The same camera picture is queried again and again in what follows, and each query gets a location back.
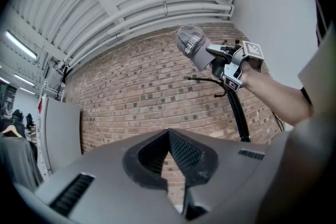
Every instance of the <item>white pipe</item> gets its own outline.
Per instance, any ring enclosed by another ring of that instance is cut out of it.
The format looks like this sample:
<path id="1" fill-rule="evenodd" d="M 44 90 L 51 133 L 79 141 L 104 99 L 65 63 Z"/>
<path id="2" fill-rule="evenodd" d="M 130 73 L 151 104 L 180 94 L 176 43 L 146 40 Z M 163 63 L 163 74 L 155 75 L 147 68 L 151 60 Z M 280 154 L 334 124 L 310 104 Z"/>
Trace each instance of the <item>white pipe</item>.
<path id="1" fill-rule="evenodd" d="M 202 10 L 202 9 L 213 9 L 213 10 L 225 10 L 225 11 L 230 11 L 231 7 L 229 5 L 224 6 L 224 5 L 218 5 L 218 4 L 184 4 L 184 5 L 177 5 L 173 7 L 167 7 L 167 12 L 180 12 L 180 11 L 188 11 L 188 10 Z M 146 12 L 144 14 L 141 14 L 137 17 L 131 18 L 129 20 L 126 20 L 115 27 L 111 28 L 109 31 L 107 31 L 104 36 L 100 36 L 100 39 L 104 38 L 105 36 L 113 35 L 117 33 L 120 29 L 124 27 L 128 27 L 132 24 L 141 22 L 142 20 L 148 19 L 148 18 L 153 18 L 155 16 L 163 15 L 165 14 L 164 8 L 159 8 L 155 9 L 150 12 Z M 93 41 L 91 41 L 89 44 L 87 44 L 84 48 L 82 48 L 76 55 L 75 57 L 71 60 L 69 63 L 69 66 L 71 66 L 80 56 L 82 56 L 85 52 L 90 50 L 92 47 L 94 47 L 97 43 L 99 42 L 98 38 L 95 38 Z"/>
<path id="2" fill-rule="evenodd" d="M 213 17 L 231 17 L 230 14 L 222 14 L 222 13 L 194 13 L 194 14 L 185 14 L 185 15 L 178 15 L 178 16 L 174 16 L 174 17 L 164 18 L 164 19 L 160 19 L 160 20 L 156 20 L 156 21 L 147 23 L 147 24 L 143 24 L 143 25 L 134 27 L 132 29 L 129 29 L 127 31 L 124 31 L 122 33 L 116 34 L 111 39 L 108 39 L 108 40 L 104 41 L 103 43 L 101 43 L 100 45 L 94 47 L 88 53 L 86 53 L 84 56 L 82 56 L 80 59 L 76 60 L 76 62 L 73 63 L 72 66 L 69 67 L 68 71 L 70 71 L 72 68 L 74 68 L 74 66 L 77 65 L 80 61 L 82 61 L 83 59 L 88 57 L 90 54 L 94 53 L 96 50 L 105 46 L 106 44 L 109 44 L 112 41 L 114 41 L 114 40 L 116 40 L 116 39 L 118 39 L 122 36 L 125 36 L 127 34 L 130 34 L 132 32 L 141 30 L 142 28 L 146 28 L 146 27 L 149 27 L 149 26 L 152 26 L 152 25 L 168 22 L 169 20 L 177 20 L 177 19 L 190 18 L 190 17 L 211 17 L 211 16 L 213 16 Z"/>
<path id="3" fill-rule="evenodd" d="M 148 8 L 150 6 L 154 6 L 157 4 L 162 3 L 162 0 L 144 0 L 142 2 L 136 3 L 134 5 L 131 5 L 115 14 L 113 14 L 108 19 L 104 20 L 100 24 L 98 24 L 95 28 L 93 28 L 91 31 L 87 32 L 86 35 L 84 35 L 74 46 L 72 46 L 68 52 L 68 54 L 65 56 L 63 62 L 67 61 L 75 51 L 77 51 L 82 44 L 84 44 L 90 37 L 95 35 L 97 32 L 99 32 L 101 29 L 107 27 L 109 24 L 112 24 L 113 21 L 120 17 L 128 16 L 132 13 L 135 13 L 141 9 Z M 58 64 L 58 68 L 62 67 L 62 62 Z"/>

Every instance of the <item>clothes hanger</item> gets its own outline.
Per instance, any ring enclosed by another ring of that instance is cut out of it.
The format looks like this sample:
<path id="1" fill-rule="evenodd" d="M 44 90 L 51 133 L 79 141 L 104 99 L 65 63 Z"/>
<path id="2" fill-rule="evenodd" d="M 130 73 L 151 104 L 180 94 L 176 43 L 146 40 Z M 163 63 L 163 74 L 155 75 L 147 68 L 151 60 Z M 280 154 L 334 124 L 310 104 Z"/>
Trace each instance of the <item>clothes hanger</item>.
<path id="1" fill-rule="evenodd" d="M 6 128 L 6 130 L 4 130 L 2 133 L 8 133 L 8 132 L 13 132 L 17 137 L 22 137 L 17 131 L 14 125 L 10 125 Z"/>

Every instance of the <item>person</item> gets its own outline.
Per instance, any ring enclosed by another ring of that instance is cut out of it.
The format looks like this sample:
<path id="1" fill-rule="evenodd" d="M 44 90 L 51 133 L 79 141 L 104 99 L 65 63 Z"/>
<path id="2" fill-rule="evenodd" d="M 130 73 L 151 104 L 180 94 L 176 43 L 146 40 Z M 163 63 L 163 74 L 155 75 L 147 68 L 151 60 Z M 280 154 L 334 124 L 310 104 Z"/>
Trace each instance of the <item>person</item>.
<path id="1" fill-rule="evenodd" d="M 317 2 L 317 38 L 320 44 L 331 27 L 333 6 L 331 0 L 316 0 Z M 313 106 L 304 88 L 294 89 L 264 76 L 253 70 L 248 62 L 241 66 L 240 80 L 243 87 L 252 92 L 270 107 L 275 114 L 290 125 L 295 126 L 313 115 Z"/>

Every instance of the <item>brick wall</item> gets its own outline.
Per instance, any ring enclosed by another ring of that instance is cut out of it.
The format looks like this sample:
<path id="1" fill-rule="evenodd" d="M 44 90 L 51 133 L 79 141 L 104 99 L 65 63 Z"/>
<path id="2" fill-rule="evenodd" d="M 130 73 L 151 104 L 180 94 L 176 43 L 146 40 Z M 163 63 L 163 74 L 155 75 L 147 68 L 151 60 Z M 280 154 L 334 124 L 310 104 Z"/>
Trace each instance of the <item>brick wall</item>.
<path id="1" fill-rule="evenodd" d="M 224 39 L 246 40 L 231 23 L 199 25 L 215 44 Z M 95 57 L 67 79 L 66 102 L 81 107 L 81 146 L 85 153 L 105 143 L 133 135 L 182 128 L 213 137 L 239 140 L 227 97 L 214 98 L 222 89 L 211 82 L 188 81 L 198 72 L 176 46 L 178 27 L 155 31 L 126 41 Z M 265 74 L 267 68 L 261 69 Z M 269 143 L 279 131 L 271 111 L 246 89 L 241 100 L 254 143 Z M 184 178 L 169 155 L 162 176 L 169 196 L 182 203 Z"/>

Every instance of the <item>gray shirt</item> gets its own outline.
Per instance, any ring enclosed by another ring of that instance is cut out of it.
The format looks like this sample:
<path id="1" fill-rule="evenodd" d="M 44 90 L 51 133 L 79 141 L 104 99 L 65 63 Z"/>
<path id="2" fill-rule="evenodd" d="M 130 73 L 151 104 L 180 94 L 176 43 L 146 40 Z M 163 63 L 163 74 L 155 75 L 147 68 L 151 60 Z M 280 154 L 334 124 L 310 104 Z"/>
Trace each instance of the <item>gray shirt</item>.
<path id="1" fill-rule="evenodd" d="M 23 137 L 6 137 L 0 133 L 0 163 L 12 182 L 31 191 L 43 182 L 30 143 Z"/>

